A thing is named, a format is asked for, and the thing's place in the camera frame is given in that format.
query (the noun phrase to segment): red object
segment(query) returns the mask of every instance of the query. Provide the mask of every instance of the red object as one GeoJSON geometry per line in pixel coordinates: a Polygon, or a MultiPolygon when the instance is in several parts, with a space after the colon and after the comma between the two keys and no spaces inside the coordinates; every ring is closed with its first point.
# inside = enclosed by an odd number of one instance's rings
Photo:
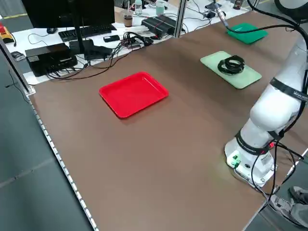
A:
{"type": "Polygon", "coordinates": [[[0,33],[1,34],[5,34],[6,33],[4,25],[2,23],[0,23],[0,33]]]}
{"type": "Polygon", "coordinates": [[[100,95],[119,118],[162,100],[169,92],[146,72],[138,72],[100,88],[100,95]]]}

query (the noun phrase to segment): white desk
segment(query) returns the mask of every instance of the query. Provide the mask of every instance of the white desk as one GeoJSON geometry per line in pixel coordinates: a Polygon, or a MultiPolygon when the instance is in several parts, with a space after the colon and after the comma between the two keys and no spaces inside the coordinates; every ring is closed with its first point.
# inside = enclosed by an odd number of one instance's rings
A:
{"type": "MultiPolygon", "coordinates": [[[[195,0],[195,2],[198,4],[200,11],[203,12],[205,11],[205,6],[209,3],[211,3],[212,1],[210,0],[195,0]]],[[[221,0],[219,1],[220,4],[222,4],[222,10],[226,13],[226,18],[232,18],[235,16],[238,16],[240,14],[243,14],[245,12],[247,12],[246,9],[242,8],[240,10],[235,10],[233,9],[233,4],[230,1],[226,1],[226,0],[221,0]]],[[[147,5],[147,8],[144,9],[142,11],[142,16],[144,17],[154,17],[156,16],[156,9],[147,5]]],[[[178,8],[176,6],[173,6],[171,4],[167,4],[168,10],[165,11],[166,16],[171,17],[172,19],[176,20],[176,15],[178,14],[178,8]]],[[[191,0],[189,1],[189,3],[187,4],[187,8],[185,10],[185,16],[184,16],[184,24],[187,26],[188,31],[194,31],[197,27],[202,27],[204,25],[209,25],[208,21],[202,21],[203,20],[203,16],[201,14],[199,14],[198,12],[196,12],[198,10],[198,7],[196,6],[196,4],[191,0]]],[[[144,19],[144,17],[137,17],[134,16],[133,17],[133,26],[139,26],[141,25],[141,21],[144,19]]],[[[219,18],[215,17],[211,20],[211,24],[217,23],[219,22],[219,18]]],[[[125,28],[123,24],[121,23],[114,23],[113,24],[116,28],[117,31],[112,31],[112,33],[110,34],[103,34],[103,35],[97,35],[97,36],[92,36],[89,37],[93,40],[94,45],[96,46],[105,46],[108,48],[115,48],[118,44],[119,41],[115,41],[115,42],[108,42],[105,43],[103,40],[103,37],[108,36],[108,35],[123,35],[123,29],[125,28]]],[[[66,28],[59,28],[59,31],[65,31],[66,28]]],[[[33,48],[38,48],[38,47],[43,47],[46,46],[43,42],[37,43],[37,44],[30,44],[28,41],[28,35],[35,33],[38,35],[46,35],[46,29],[42,29],[42,28],[35,28],[35,29],[30,29],[30,30],[24,30],[24,31],[19,31],[19,32],[15,32],[13,33],[14,37],[17,40],[17,46],[14,47],[12,43],[7,44],[7,48],[10,52],[13,51],[19,51],[23,54],[25,53],[25,50],[29,50],[29,49],[33,49],[33,48]]],[[[52,35],[48,35],[46,37],[39,37],[36,35],[31,35],[30,36],[30,41],[32,43],[36,43],[39,41],[44,41],[47,45],[54,45],[54,44],[58,44],[58,43],[62,43],[62,40],[60,38],[60,36],[58,35],[58,33],[52,34],[52,35]]],[[[162,39],[160,41],[156,40],[154,41],[156,42],[161,42],[164,41],[166,39],[162,39]]],[[[119,55],[123,55],[130,52],[130,50],[128,49],[123,49],[119,55]]],[[[77,57],[78,59],[78,64],[75,67],[82,67],[83,65],[81,63],[85,63],[85,60],[80,59],[79,57],[77,57]]],[[[99,62],[103,62],[103,60],[101,61],[91,61],[92,64],[95,63],[99,63],[99,62]]],[[[60,75],[65,75],[67,74],[66,71],[60,72],[60,75]]],[[[36,85],[38,83],[44,82],[44,81],[48,81],[49,78],[47,76],[41,76],[41,77],[35,77],[33,72],[28,72],[28,73],[24,73],[25,79],[27,80],[27,82],[29,84],[32,85],[36,85]]]]}

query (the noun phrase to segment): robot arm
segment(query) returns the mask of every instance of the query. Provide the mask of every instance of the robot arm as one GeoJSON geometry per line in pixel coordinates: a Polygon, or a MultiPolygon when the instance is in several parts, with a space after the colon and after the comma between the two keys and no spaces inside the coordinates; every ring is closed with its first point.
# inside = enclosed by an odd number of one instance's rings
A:
{"type": "MultiPolygon", "coordinates": [[[[305,15],[306,18],[303,18],[299,13],[302,10],[308,11],[308,0],[275,0],[275,2],[279,2],[284,12],[288,12],[290,16],[297,16],[296,20],[308,19],[308,16],[305,15]]],[[[228,28],[228,23],[217,4],[216,8],[221,21],[228,28]]],[[[274,80],[291,87],[294,92],[297,90],[301,93],[306,69],[307,44],[300,38],[274,80]]],[[[275,139],[273,134],[279,134],[297,116],[301,105],[302,101],[294,95],[288,95],[269,84],[252,107],[246,124],[226,144],[227,164],[250,183],[258,187],[264,186],[274,174],[276,167],[269,150],[265,149],[262,152],[258,150],[267,147],[275,139]]]]}

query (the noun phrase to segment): computer monitor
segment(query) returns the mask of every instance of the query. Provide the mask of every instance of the computer monitor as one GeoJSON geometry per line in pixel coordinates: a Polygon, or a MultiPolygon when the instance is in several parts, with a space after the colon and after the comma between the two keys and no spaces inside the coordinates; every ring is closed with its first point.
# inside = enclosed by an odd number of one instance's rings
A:
{"type": "MultiPolygon", "coordinates": [[[[34,28],[75,26],[68,0],[22,0],[34,28]]],[[[115,22],[114,0],[75,0],[80,26],[115,22]]]]}
{"type": "Polygon", "coordinates": [[[93,41],[82,40],[80,26],[109,25],[115,22],[114,0],[22,0],[33,27],[56,28],[74,26],[77,42],[70,42],[74,54],[98,59],[102,51],[93,41]]]}

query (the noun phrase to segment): brown mat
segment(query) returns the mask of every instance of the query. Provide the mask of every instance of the brown mat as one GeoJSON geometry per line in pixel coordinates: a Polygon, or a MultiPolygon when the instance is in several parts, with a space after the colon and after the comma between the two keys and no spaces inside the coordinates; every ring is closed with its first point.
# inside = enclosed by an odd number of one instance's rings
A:
{"type": "MultiPolygon", "coordinates": [[[[277,24],[257,13],[229,20],[242,22],[277,24]]],[[[136,51],[97,77],[36,86],[31,100],[99,229],[241,230],[263,198],[231,175],[223,147],[247,121],[297,36],[277,28],[245,45],[215,24],[136,51]],[[263,78],[236,90],[200,62],[217,51],[243,57],[263,78]],[[138,71],[150,73],[170,96],[120,120],[98,90],[138,71]]],[[[80,76],[97,72],[87,69],[80,76]]],[[[301,138],[308,132],[306,118],[283,140],[298,152],[308,146],[301,138]]],[[[280,180],[289,168],[280,155],[280,180]]]]}

